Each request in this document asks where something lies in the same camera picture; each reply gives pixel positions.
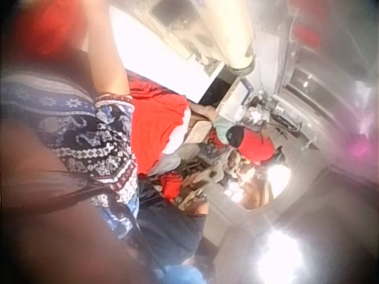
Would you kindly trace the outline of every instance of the bright light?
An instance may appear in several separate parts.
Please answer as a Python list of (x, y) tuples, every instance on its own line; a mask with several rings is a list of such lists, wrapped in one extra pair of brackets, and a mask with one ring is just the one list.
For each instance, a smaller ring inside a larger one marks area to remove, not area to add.
[(290, 284), (303, 257), (297, 242), (274, 231), (268, 239), (268, 250), (258, 262), (258, 273), (265, 284)]
[(224, 191), (224, 194), (227, 195), (227, 196), (229, 196), (229, 197), (231, 197), (231, 196), (234, 194), (234, 192), (231, 191), (230, 189), (226, 189), (226, 190)]
[(233, 192), (237, 192), (237, 191), (240, 190), (240, 186), (239, 186), (238, 183), (236, 183), (236, 182), (231, 182), (231, 183), (229, 184), (229, 189), (230, 189), (231, 191), (233, 191)]
[(244, 182), (249, 182), (254, 177), (254, 174), (255, 174), (255, 168), (251, 167), (251, 169), (249, 169), (248, 172), (246, 172), (243, 176), (241, 176), (241, 178)]
[(235, 203), (240, 202), (242, 199), (243, 199), (243, 191), (236, 192), (232, 196), (232, 201), (234, 201)]
[(277, 164), (272, 166), (267, 171), (267, 179), (271, 184), (272, 195), (274, 198), (278, 197), (279, 194), (287, 187), (291, 178), (290, 168)]

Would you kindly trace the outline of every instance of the woman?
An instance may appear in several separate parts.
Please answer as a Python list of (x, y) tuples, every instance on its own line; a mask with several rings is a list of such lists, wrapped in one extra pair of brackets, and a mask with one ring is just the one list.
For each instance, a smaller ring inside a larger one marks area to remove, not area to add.
[[(137, 164), (130, 147), (134, 107), (127, 76), (106, 2), (82, 3), (95, 98), (51, 70), (3, 70), (2, 205), (72, 193), (90, 179), (112, 189), (117, 202), (136, 215)], [(115, 216), (108, 201), (98, 196), (91, 202), (122, 223), (124, 236), (130, 223)], [(2, 217), (4, 243), (31, 282), (152, 283), (89, 202), (40, 217)]]
[[(45, 67), (6, 70), (2, 112), (3, 118), (29, 126), (68, 171), (84, 174), (117, 192), (118, 201), (136, 216), (137, 163), (130, 147), (134, 106), (107, 8), (105, 1), (83, 1), (95, 96)], [(114, 216), (107, 197), (98, 196), (92, 203), (102, 207), (101, 213), (109, 217), (119, 237), (124, 237), (130, 222)]]

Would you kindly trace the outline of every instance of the man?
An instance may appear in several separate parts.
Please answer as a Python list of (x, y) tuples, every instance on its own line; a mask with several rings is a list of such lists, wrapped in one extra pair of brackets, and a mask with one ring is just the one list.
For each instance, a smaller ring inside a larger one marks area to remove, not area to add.
[(264, 133), (256, 133), (244, 126), (235, 125), (218, 115), (212, 106), (202, 106), (193, 102), (189, 102), (188, 105), (193, 112), (207, 117), (213, 123), (217, 137), (223, 144), (238, 149), (240, 154), (251, 162), (260, 163), (274, 155), (274, 144)]

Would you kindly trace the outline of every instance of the light fixture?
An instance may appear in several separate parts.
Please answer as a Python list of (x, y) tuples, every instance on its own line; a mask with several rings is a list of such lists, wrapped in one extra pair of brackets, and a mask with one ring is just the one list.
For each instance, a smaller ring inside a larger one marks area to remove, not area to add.
[(287, 187), (291, 178), (291, 169), (283, 164), (276, 164), (267, 170), (267, 179), (271, 184), (272, 195), (274, 198)]
[(267, 251), (258, 261), (258, 274), (265, 284), (291, 284), (302, 264), (297, 242), (274, 231), (268, 238)]

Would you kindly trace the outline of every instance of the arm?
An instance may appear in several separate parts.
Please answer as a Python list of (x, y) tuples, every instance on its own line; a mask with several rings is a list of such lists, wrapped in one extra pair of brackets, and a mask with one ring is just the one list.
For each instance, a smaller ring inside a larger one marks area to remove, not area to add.
[(211, 122), (213, 122), (217, 117), (217, 111), (214, 107), (207, 105), (199, 105), (195, 104), (194, 102), (188, 101), (188, 106), (190, 107), (191, 111), (196, 112), (197, 114), (200, 114), (202, 116), (205, 116), (208, 118)]
[(98, 92), (130, 93), (125, 68), (117, 52), (108, 5), (104, 0), (84, 0), (88, 19), (88, 57)]
[[(25, 186), (27, 183), (22, 181), (26, 176), (37, 175), (43, 180), (47, 171), (64, 172), (65, 167), (27, 127), (5, 122), (2, 134), (1, 162), (7, 170), (2, 171), (3, 206), (72, 190), (64, 187), (55, 192), (41, 187), (36, 191), (36, 187)], [(11, 180), (20, 185), (7, 186)], [(148, 271), (133, 263), (89, 202), (33, 218), (15, 220), (2, 215), (1, 226), (2, 245), (7, 246), (31, 283), (151, 284)]]

